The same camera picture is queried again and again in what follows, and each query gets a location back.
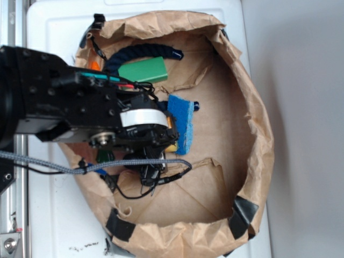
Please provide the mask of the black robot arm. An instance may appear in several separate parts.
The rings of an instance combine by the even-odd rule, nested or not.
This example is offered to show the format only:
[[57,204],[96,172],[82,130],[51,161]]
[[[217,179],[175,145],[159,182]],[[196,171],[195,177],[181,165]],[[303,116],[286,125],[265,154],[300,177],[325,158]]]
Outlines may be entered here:
[[1,48],[1,147],[16,134],[86,142],[127,159],[160,159],[178,139],[175,118],[154,87],[67,65],[27,48]]

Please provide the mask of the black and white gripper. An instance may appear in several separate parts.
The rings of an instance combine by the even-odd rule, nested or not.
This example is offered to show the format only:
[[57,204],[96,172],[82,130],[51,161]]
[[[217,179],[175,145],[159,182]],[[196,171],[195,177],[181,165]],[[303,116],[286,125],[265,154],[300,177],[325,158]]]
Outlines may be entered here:
[[177,144],[180,134],[166,101],[140,95],[119,102],[121,131],[93,137],[98,147],[98,163],[114,160],[113,151],[124,152],[124,166],[138,171],[142,185],[163,185],[179,179],[179,174],[161,177],[166,168],[166,150]]

